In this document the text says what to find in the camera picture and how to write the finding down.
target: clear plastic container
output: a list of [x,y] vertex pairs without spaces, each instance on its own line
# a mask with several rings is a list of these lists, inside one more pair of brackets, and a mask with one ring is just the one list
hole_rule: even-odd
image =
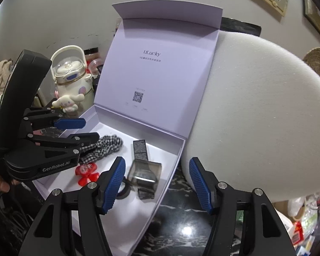
[[98,52],[98,47],[90,48],[84,50],[85,60],[87,61],[87,73],[90,73],[89,64],[95,60],[101,58],[100,53]]
[[137,189],[155,193],[161,175],[161,164],[134,159],[128,173],[128,180]]
[[103,59],[94,59],[90,62],[88,68],[92,76],[94,76],[94,78],[97,78],[97,76],[101,74],[103,64]]

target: black and white fabric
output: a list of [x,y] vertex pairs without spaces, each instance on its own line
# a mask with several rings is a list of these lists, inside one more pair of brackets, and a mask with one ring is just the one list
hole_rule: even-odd
[[117,135],[101,137],[98,142],[79,149],[79,164],[96,162],[111,153],[118,152],[123,145],[122,138]]

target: metal screw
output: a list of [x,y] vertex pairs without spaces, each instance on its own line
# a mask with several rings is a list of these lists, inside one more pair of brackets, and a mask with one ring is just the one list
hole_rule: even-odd
[[60,194],[60,189],[54,189],[53,191],[52,191],[52,194],[53,195],[58,195],[58,194]]
[[261,189],[255,189],[255,194],[261,196],[263,194],[263,191]]
[[94,189],[94,188],[96,188],[97,187],[97,183],[96,182],[90,182],[89,184],[88,184],[88,188],[89,189]]
[[228,184],[225,183],[225,182],[219,182],[219,183],[218,183],[218,188],[226,189],[227,186],[228,186]]

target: blue gripper pad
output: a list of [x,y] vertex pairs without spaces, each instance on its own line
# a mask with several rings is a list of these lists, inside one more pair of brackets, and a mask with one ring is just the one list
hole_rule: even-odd
[[54,123],[54,126],[60,130],[65,129],[82,129],[86,125],[84,118],[60,118]]
[[202,174],[200,173],[197,164],[193,159],[190,160],[189,172],[201,207],[211,214],[213,210],[211,204],[211,192],[209,191],[207,184],[205,183]]
[[104,213],[107,213],[108,210],[113,207],[117,193],[122,183],[122,179],[125,175],[125,159],[122,157],[120,158],[121,160],[118,163],[118,166],[116,167],[112,177],[110,178],[108,186],[105,189],[104,203],[102,206]]

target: wall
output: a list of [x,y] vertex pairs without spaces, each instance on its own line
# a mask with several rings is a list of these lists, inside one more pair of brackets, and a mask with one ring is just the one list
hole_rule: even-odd
[[[22,49],[47,57],[60,47],[76,44],[98,46],[106,55],[113,39],[117,13],[112,3],[127,0],[4,0],[0,5],[0,60],[16,59]],[[261,37],[300,58],[320,46],[320,35],[303,17],[303,0],[289,0],[280,17],[262,0],[190,0],[224,8],[223,16],[262,27]],[[51,98],[51,76],[43,91]]]

